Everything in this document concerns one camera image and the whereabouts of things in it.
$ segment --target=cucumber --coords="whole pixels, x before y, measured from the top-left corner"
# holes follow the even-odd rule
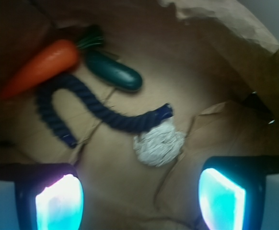
[[[98,51],[90,50],[85,54],[87,68],[115,87],[128,91],[138,91],[143,79],[135,70],[118,63]]]

